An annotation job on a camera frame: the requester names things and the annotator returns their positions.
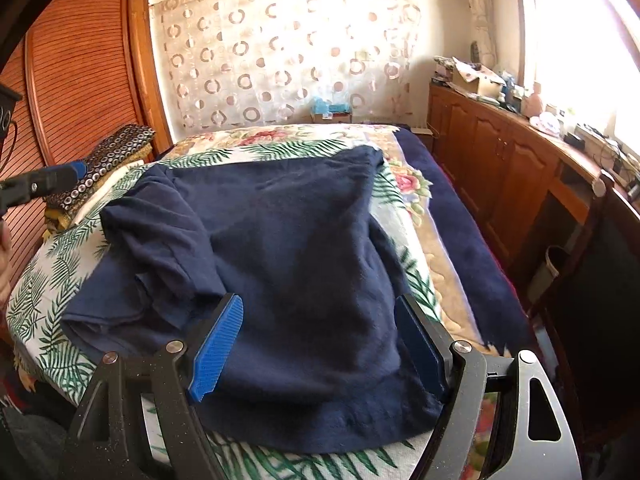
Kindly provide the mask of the navy blue printed t-shirt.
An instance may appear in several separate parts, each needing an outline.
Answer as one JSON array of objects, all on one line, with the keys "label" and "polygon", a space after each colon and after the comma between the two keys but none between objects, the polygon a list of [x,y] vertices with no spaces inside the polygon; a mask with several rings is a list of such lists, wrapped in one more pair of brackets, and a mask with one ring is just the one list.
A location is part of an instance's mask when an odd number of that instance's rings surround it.
[{"label": "navy blue printed t-shirt", "polygon": [[147,356],[223,296],[243,323],[202,424],[293,453],[378,448],[440,412],[395,323],[409,286],[370,211],[383,166],[367,145],[330,157],[154,165],[100,213],[110,247],[62,315],[90,360]]}]

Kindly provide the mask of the dark circle-patterned folded cloth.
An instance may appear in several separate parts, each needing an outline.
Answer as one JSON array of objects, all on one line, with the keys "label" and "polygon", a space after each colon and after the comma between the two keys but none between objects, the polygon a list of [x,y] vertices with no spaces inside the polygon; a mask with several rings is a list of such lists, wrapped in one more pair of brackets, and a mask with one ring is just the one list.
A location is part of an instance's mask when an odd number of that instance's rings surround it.
[{"label": "dark circle-patterned folded cloth", "polygon": [[47,208],[74,214],[115,170],[128,160],[144,159],[151,151],[154,136],[152,128],[130,124],[103,139],[84,159],[86,174],[70,191],[48,197]]}]

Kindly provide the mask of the wooden louvered wardrobe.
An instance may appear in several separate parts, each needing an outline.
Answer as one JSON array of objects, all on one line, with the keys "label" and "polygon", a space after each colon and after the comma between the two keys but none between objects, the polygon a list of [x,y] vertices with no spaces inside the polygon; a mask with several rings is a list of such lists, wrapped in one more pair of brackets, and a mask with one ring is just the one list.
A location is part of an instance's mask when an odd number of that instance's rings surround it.
[{"label": "wooden louvered wardrobe", "polygon": [[2,177],[87,156],[128,124],[154,129],[155,157],[174,145],[153,58],[149,0],[53,0],[1,72],[21,95]]}]

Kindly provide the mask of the floral bed blanket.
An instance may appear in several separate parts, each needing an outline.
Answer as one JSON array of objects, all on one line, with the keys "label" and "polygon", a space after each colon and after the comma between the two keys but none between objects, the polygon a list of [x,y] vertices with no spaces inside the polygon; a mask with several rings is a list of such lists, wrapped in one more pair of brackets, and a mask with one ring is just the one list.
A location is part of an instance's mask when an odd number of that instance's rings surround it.
[{"label": "floral bed blanket", "polygon": [[[384,154],[371,210],[394,242],[421,308],[480,352],[510,356],[527,346],[524,313],[511,283],[433,157],[410,131],[374,125],[239,128],[181,141],[164,164],[194,168],[329,156],[359,144]],[[84,393],[93,365],[64,335],[61,316],[106,253],[100,210],[129,190],[143,171],[141,162],[115,171],[70,227],[47,238],[26,261],[6,314],[16,370],[1,401],[12,412],[62,424]],[[384,448],[296,455],[220,434],[210,438],[233,479],[405,479],[426,442],[419,436]]]}]

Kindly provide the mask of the grey waste bin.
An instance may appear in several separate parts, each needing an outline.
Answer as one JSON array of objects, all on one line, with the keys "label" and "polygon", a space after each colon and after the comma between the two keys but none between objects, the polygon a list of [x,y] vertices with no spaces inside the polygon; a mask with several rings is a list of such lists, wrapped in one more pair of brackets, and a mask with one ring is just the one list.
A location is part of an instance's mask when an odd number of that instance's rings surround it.
[{"label": "grey waste bin", "polygon": [[544,253],[544,262],[534,274],[527,289],[527,299],[534,304],[560,275],[570,254],[561,246],[549,246]]}]

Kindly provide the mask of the long wooden sideboard cabinet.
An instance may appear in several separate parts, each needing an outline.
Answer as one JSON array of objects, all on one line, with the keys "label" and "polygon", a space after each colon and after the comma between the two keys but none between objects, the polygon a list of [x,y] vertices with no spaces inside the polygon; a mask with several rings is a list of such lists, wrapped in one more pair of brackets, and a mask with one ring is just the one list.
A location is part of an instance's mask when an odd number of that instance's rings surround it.
[{"label": "long wooden sideboard cabinet", "polygon": [[518,286],[546,248],[566,244],[592,201],[596,163],[523,118],[432,84],[427,125],[434,156]]}]

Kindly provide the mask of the circle-patterned sheer curtain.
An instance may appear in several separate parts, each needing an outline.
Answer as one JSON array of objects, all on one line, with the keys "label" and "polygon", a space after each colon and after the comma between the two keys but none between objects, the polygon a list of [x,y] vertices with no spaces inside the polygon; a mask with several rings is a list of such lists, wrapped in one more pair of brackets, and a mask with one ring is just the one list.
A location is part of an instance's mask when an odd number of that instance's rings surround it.
[{"label": "circle-patterned sheer curtain", "polygon": [[179,136],[308,122],[314,98],[404,122],[416,0],[163,0],[157,63]]}]

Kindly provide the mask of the cardboard box with blue tissue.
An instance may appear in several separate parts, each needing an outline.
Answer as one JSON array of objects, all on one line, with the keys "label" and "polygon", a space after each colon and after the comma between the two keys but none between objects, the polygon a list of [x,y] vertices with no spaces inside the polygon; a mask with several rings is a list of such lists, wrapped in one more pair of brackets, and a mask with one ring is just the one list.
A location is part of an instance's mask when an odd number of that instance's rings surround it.
[{"label": "cardboard box with blue tissue", "polygon": [[315,124],[350,124],[352,108],[345,102],[333,103],[329,100],[314,98],[310,116]]}]

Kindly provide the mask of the pink figurine on sideboard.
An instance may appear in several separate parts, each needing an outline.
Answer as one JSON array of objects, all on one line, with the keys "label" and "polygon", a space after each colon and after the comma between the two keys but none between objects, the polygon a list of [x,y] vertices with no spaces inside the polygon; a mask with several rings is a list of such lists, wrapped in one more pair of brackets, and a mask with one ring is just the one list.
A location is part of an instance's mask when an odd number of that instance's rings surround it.
[{"label": "pink figurine on sideboard", "polygon": [[539,81],[535,81],[533,83],[533,89],[523,99],[522,102],[522,114],[526,118],[532,118],[535,116],[540,116],[544,111],[544,100],[541,95],[541,84]]}]

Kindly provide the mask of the open cardboard box on sideboard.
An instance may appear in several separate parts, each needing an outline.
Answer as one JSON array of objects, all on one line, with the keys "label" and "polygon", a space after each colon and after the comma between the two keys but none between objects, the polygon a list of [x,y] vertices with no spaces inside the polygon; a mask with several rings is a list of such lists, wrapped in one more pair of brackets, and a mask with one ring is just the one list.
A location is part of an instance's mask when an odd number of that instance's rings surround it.
[{"label": "open cardboard box on sideboard", "polygon": [[453,58],[451,82],[468,93],[498,99],[504,80],[482,64],[471,64]]}]

